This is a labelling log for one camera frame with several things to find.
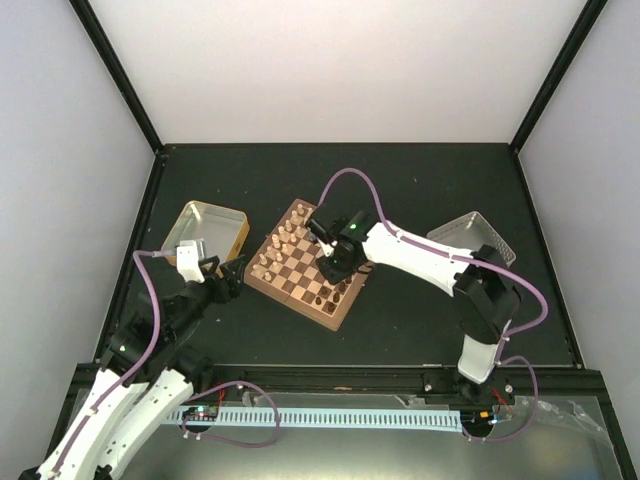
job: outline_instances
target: robotic arm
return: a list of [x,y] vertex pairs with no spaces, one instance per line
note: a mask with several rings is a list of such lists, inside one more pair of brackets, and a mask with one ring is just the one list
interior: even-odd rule
[[324,205],[313,212],[306,226],[322,247],[325,256],[317,264],[331,284],[358,272],[370,261],[411,273],[453,297],[465,333],[458,371],[477,384],[487,380],[495,365],[501,333],[520,306],[520,295],[509,279],[456,259],[466,257],[507,268],[497,250],[485,245],[473,252],[441,245],[391,223],[384,225],[363,211],[351,219],[335,220]]
[[91,392],[58,447],[21,480],[120,478],[167,415],[203,381],[211,361],[181,345],[211,303],[227,303],[240,294],[244,258],[220,265],[218,257],[204,258],[201,241],[181,242],[176,253],[186,283],[160,302],[160,335],[150,357],[122,382],[152,338],[150,308],[144,305],[112,336]]

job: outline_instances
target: white robotic arm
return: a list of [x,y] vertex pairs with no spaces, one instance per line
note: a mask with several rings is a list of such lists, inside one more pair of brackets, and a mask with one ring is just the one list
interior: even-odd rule
[[[493,272],[459,259],[482,258],[506,267],[499,254],[490,247],[473,252],[432,242],[390,222],[374,223],[364,212],[348,221],[341,218],[327,222],[323,215],[318,208],[307,222],[325,254],[318,259],[322,274],[337,283],[371,261],[415,275],[459,299],[466,311],[462,312],[465,337],[458,371],[474,383],[484,383],[495,366],[502,330],[519,306],[520,297],[513,285],[505,284]],[[448,255],[433,253],[429,247]],[[477,257],[479,254],[490,258]]]

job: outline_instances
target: chessboard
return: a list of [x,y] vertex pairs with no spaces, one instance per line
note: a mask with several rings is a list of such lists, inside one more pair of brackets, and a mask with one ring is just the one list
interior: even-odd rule
[[323,253],[304,227],[315,208],[296,199],[254,257],[244,281],[296,312],[336,331],[362,288],[366,275],[357,273],[337,285],[322,276],[316,259]]

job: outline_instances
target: white wall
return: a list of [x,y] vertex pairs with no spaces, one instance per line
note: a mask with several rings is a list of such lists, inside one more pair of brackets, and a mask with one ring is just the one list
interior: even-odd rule
[[587,365],[640,469],[640,3],[609,2],[522,153]]
[[0,477],[45,454],[90,361],[152,152],[67,0],[0,15]]
[[165,142],[508,142],[585,0],[91,0]]

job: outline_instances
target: chess square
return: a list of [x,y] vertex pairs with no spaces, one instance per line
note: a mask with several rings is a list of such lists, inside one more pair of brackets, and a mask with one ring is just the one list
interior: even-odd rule
[[296,265],[298,264],[298,260],[295,258],[289,257],[286,262],[284,262],[284,266],[294,270]]
[[312,260],[313,260],[313,255],[310,255],[309,253],[303,254],[302,258],[300,258],[300,261],[302,263],[306,263],[307,265],[311,265]]
[[284,284],[282,285],[282,290],[287,293],[291,293],[293,292],[293,289],[295,287],[296,287],[296,284],[293,283],[291,280],[285,280]]
[[289,267],[282,267],[280,269],[280,276],[284,277],[284,278],[289,278],[289,275],[291,275],[291,272],[293,272],[293,270]]
[[282,270],[282,264],[281,263],[276,263],[276,262],[272,262],[271,265],[269,265],[269,270],[272,271],[273,273],[278,273],[280,272],[280,270]]
[[276,288],[282,288],[285,280],[286,279],[284,277],[281,277],[280,275],[276,275],[276,278],[273,279],[273,281],[271,282],[271,285],[273,285]]
[[300,280],[298,280],[298,285],[300,285],[302,288],[307,288],[310,283],[311,279],[307,277],[302,277],[300,278]]
[[293,289],[293,292],[291,292],[291,296],[293,298],[296,298],[298,300],[302,300],[302,296],[305,293],[309,293],[307,292],[304,288],[302,288],[300,285],[296,285],[296,287]]
[[299,248],[296,248],[293,250],[293,252],[291,252],[291,257],[295,258],[296,260],[300,260],[302,258],[302,255],[304,255],[304,252]]
[[300,242],[298,242],[298,248],[300,250],[304,250],[305,252],[309,250],[310,246],[311,246],[311,243],[306,240],[300,240]]
[[289,280],[291,280],[293,283],[298,283],[298,280],[300,280],[301,277],[302,274],[300,272],[291,272],[291,275],[289,275]]
[[320,287],[320,290],[318,290],[318,296],[324,298],[325,300],[329,298],[329,295],[331,295],[331,290],[327,287]]
[[327,315],[333,315],[334,313],[336,313],[336,310],[337,310],[337,306],[333,302],[327,301],[324,303],[324,305],[322,305],[322,311]]
[[315,300],[316,296],[308,291],[305,291],[304,294],[302,295],[302,301],[305,303],[311,303],[313,302],[313,300]]
[[318,254],[318,252],[322,252],[322,249],[317,243],[312,243],[311,245],[309,245],[309,248],[307,248],[307,253],[309,255],[313,255],[314,257]]
[[312,279],[316,276],[316,273],[318,273],[318,270],[316,270],[314,267],[307,267],[307,269],[304,272],[304,276]]
[[325,304],[326,302],[327,302],[327,301],[326,301],[324,298],[322,298],[322,297],[316,297],[316,298],[314,298],[314,299],[313,299],[313,302],[311,302],[311,306],[312,306],[313,308],[315,308],[316,310],[320,310],[320,311],[322,311],[322,307],[324,306],[324,304]]
[[307,287],[307,290],[309,290],[311,293],[313,293],[315,295],[316,293],[318,293],[320,291],[320,287],[321,286],[322,285],[320,285],[315,280],[311,280],[311,282],[309,282],[309,286]]

